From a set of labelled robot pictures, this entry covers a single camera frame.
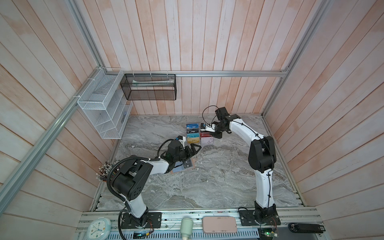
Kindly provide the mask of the grey credit card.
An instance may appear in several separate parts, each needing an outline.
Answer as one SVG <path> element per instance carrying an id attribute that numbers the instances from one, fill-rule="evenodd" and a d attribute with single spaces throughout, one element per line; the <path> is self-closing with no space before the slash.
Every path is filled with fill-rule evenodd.
<path id="1" fill-rule="evenodd" d="M 190 160 L 188 160 L 188 161 L 186 161 L 186 162 L 183 162 L 183 166 L 184 166 L 185 169 L 192 168 L 192 167 L 193 167 L 193 162 L 192 162 L 192 160 L 190 159 Z"/>

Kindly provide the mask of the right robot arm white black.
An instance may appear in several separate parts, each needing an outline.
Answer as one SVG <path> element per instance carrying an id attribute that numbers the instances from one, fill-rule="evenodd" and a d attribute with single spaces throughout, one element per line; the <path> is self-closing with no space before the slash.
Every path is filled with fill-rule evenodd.
<path id="1" fill-rule="evenodd" d="M 212 123 L 212 128 L 216 138 L 221 138 L 222 132 L 235 133 L 250 147 L 248 162 L 255 172 L 257 186 L 254 218 L 258 224 L 267 224 L 269 219 L 278 215 L 272 188 L 277 161 L 274 139 L 259 134 L 238 115 L 230 115 L 225 107 L 218 108 L 215 113 L 218 121 Z"/>

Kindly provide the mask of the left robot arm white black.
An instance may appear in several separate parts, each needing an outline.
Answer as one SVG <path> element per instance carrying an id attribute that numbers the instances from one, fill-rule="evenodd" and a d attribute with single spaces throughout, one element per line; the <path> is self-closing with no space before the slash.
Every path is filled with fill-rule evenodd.
<path id="1" fill-rule="evenodd" d="M 200 145 L 186 145 L 181 137 L 166 140 L 153 159 L 132 155 L 116 162 L 107 174 L 109 191 L 125 205 L 124 214 L 136 227 L 147 224 L 149 209 L 141 192 L 151 175 L 168 174 L 177 163 L 184 164 L 202 149 Z"/>

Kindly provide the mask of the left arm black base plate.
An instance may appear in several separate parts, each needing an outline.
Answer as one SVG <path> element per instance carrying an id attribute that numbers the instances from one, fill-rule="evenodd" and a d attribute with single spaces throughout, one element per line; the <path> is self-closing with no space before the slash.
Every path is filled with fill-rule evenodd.
<path id="1" fill-rule="evenodd" d="M 162 222 L 161 212 L 144 213 L 140 218 L 136 218 L 129 213 L 123 213 L 120 220 L 122 229 L 139 229 L 139 228 L 160 228 Z"/>

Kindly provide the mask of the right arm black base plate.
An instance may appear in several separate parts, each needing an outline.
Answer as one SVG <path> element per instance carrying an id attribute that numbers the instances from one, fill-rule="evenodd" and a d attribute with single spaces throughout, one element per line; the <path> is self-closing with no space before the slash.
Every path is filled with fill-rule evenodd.
<path id="1" fill-rule="evenodd" d="M 281 220 L 276 209 L 269 208 L 267 210 L 248 210 L 245 208 L 238 209 L 242 226 L 279 226 Z"/>

